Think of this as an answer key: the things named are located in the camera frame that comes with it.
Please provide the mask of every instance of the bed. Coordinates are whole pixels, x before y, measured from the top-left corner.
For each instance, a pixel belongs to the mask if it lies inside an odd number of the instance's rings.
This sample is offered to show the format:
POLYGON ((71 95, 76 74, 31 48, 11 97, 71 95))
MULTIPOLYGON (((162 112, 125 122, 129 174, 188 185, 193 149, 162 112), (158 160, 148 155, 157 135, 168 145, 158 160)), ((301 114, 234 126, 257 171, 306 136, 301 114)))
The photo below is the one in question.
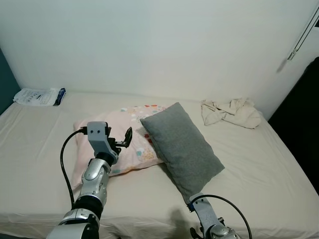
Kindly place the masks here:
MULTIPOLYGON (((0 233, 45 238, 70 210, 59 153, 75 121, 126 106, 175 102, 69 92, 58 107, 12 104, 0 117, 0 233)), ((203 193, 232 201, 255 239, 319 238, 319 197, 264 118, 256 129, 228 122, 204 126, 199 102, 179 102, 225 166, 203 193)), ((75 161, 72 140, 64 154, 69 177, 75 161)), ((228 226, 248 237, 233 208, 217 199, 210 202, 228 226)), ((100 238, 187 239, 190 227, 198 229, 199 220, 188 211, 163 164, 110 178, 100 238)))

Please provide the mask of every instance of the black wire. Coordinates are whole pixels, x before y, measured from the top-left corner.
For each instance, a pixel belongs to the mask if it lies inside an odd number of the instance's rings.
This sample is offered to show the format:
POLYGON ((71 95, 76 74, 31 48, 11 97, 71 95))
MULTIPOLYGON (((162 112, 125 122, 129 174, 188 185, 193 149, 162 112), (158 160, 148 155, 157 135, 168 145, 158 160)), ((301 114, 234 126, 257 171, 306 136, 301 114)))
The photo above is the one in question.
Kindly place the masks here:
POLYGON ((218 199, 223 200, 224 202, 230 204, 234 209, 236 209, 236 211, 240 214, 240 216, 241 216, 242 219, 244 220, 244 222, 245 222, 245 224, 246 224, 246 227, 247 227, 247 230, 248 230, 249 239, 252 239, 252 238, 253 238, 252 235, 251 235, 250 227, 249 227, 249 225, 248 225, 248 222, 247 222, 246 218, 244 217, 244 215, 242 214, 242 212, 241 212, 232 202, 230 202, 229 200, 227 200, 227 199, 225 199, 225 198, 222 198, 222 197, 219 197, 219 196, 216 196, 216 195, 209 195, 209 194, 208 194, 208 195, 201 195, 201 196, 198 196, 198 197, 194 198, 194 199, 190 202, 189 207, 192 208, 193 203, 194 203, 196 200, 200 199, 200 198, 218 198, 218 199))
MULTIPOLYGON (((308 29, 308 27, 310 26, 311 22, 313 21, 314 17, 316 16, 316 13, 318 12, 319 8, 316 10, 316 12, 314 13, 313 17, 311 18, 310 22, 308 23, 306 29, 308 29)), ((304 38, 303 42, 300 44, 300 47, 303 45, 303 43, 305 42, 306 38, 308 37, 309 33, 311 32, 311 30, 307 33, 306 37, 304 38)), ((295 48, 298 46, 298 44, 300 43, 301 39, 303 38, 305 32, 303 32, 303 34, 301 35, 301 37, 299 38, 298 43, 296 44, 295 48)))
POLYGON ((71 208, 73 208, 74 206, 74 196, 73 196, 73 192, 72 192, 72 188, 71 188, 71 184, 70 181, 68 179, 68 175, 66 175, 65 169, 64 169, 64 163, 63 163, 63 153, 64 153, 64 148, 66 146, 66 144, 68 143, 68 141, 77 133, 82 133, 83 129, 79 129, 73 133, 70 134, 69 137, 67 137, 67 139, 65 140, 65 142, 63 143, 63 146, 61 148, 61 154, 60 154, 60 163, 61 163, 61 169, 62 169, 62 173, 66 182, 66 185, 68 186, 68 190, 69 190, 69 194, 70 194, 70 199, 71 199, 71 208))

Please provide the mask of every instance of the gray pillow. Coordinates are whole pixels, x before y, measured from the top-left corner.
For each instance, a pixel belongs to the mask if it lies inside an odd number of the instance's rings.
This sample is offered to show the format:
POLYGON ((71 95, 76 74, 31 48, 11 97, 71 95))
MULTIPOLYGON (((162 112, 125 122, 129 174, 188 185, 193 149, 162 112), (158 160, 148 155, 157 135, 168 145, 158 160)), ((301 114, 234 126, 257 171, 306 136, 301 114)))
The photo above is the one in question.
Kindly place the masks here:
POLYGON ((186 204, 224 169, 180 103, 141 122, 186 204))

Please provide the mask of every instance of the pillowcase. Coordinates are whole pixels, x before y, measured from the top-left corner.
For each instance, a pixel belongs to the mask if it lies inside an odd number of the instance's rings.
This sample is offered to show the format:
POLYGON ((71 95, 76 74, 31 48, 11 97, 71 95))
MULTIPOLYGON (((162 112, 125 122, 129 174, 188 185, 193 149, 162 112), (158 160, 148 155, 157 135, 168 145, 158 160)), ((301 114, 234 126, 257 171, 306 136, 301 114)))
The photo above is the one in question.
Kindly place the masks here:
MULTIPOLYGON (((93 116, 74 123, 74 130, 86 126, 90 121, 105 121, 112 128, 110 137, 117 141, 124 140, 125 133, 129 127, 132 127, 133 136, 128 148, 121 148, 118 162, 111 166, 110 176, 127 173, 131 170, 147 168, 155 164, 162 163, 157 157, 152 141, 143 128, 140 119, 163 111, 165 107, 158 105, 145 105, 143 107, 122 108, 118 112, 104 113, 93 116)), ((77 134, 77 161, 74 165, 71 186, 75 189, 82 184, 82 174, 86 170, 91 158, 94 158, 94 150, 88 141, 87 135, 77 134)))
POLYGON ((141 119, 186 204, 224 169, 211 146, 179 103, 141 119))

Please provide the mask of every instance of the beige cloth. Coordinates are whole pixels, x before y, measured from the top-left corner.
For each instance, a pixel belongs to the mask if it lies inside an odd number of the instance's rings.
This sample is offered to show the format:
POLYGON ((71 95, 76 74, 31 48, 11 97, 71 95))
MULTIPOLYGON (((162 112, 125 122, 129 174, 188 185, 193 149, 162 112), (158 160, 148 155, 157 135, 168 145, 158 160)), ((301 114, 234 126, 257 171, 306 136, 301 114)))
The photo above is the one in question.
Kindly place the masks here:
POLYGON ((202 101, 201 115, 204 124, 210 125, 224 120, 245 128, 255 128, 260 122, 260 115, 250 99, 234 99, 229 104, 202 101))

